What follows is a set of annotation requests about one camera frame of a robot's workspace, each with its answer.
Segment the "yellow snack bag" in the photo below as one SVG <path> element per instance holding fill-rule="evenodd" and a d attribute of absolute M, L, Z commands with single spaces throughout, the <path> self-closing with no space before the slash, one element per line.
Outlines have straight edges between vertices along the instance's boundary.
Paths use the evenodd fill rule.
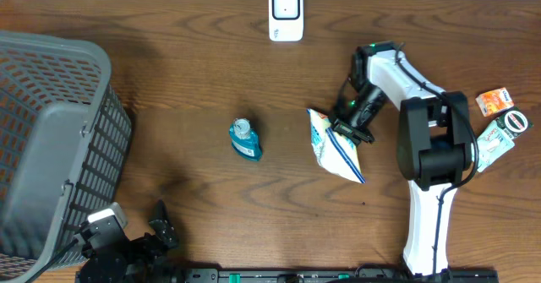
<path fill-rule="evenodd" d="M 325 114 L 311 108 L 307 113 L 311 145 L 318 165 L 352 182 L 366 183 L 359 165 L 357 146 L 349 138 L 333 131 Z"/>

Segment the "blue clear plastic bottle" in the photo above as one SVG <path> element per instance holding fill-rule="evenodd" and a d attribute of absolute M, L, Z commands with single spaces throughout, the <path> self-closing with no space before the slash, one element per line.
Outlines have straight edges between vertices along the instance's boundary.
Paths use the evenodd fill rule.
<path fill-rule="evenodd" d="M 246 118 L 236 118 L 230 128 L 229 136 L 233 149 L 249 161 L 259 161 L 262 156 L 258 134 L 251 128 Z"/>

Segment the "green wet wipes pack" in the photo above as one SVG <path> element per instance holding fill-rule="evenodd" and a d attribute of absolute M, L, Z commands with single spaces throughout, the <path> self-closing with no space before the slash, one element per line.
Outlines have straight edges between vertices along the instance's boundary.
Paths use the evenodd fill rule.
<path fill-rule="evenodd" d="M 501 127 L 497 120 L 492 121 L 479 135 L 477 143 L 478 172 L 483 172 L 503 154 L 515 147 L 509 132 Z"/>

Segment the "orange tissue pack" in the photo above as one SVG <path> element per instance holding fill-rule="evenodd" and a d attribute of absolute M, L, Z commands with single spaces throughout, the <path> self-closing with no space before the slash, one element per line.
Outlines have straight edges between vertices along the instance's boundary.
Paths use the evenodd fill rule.
<path fill-rule="evenodd" d="M 514 106 L 506 87 L 484 92 L 477 96 L 475 101 L 484 117 L 509 110 Z"/>

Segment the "dark green round-logo packet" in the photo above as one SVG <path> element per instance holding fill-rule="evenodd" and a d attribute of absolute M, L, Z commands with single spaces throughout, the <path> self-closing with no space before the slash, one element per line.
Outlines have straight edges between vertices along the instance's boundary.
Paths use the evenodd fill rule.
<path fill-rule="evenodd" d="M 533 123 L 517 106 L 503 112 L 495 121 L 498 127 L 512 140 L 533 127 Z"/>

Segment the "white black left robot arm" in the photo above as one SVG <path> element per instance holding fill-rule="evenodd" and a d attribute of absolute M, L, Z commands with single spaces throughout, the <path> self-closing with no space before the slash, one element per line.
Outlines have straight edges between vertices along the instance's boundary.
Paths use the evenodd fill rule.
<path fill-rule="evenodd" d="M 154 231 L 129 239 L 124 232 L 127 217 L 111 203 L 88 215 L 75 240 L 87 259 L 76 273 L 79 283 L 184 282 L 185 271 L 168 261 L 167 253 L 179 246 L 166 205 L 157 201 L 149 226 Z"/>

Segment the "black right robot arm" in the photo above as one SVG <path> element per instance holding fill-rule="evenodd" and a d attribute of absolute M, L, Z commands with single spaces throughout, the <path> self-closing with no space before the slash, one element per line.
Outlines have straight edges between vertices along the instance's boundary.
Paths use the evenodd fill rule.
<path fill-rule="evenodd" d="M 479 158 L 467 97 L 432 84 L 393 41 L 358 47 L 347 83 L 357 95 L 350 102 L 338 96 L 330 134 L 355 145 L 372 144 L 369 125 L 386 102 L 396 107 L 396 161 L 410 195 L 402 259 L 412 277 L 441 281 L 449 271 L 445 250 L 452 201 L 474 177 Z"/>

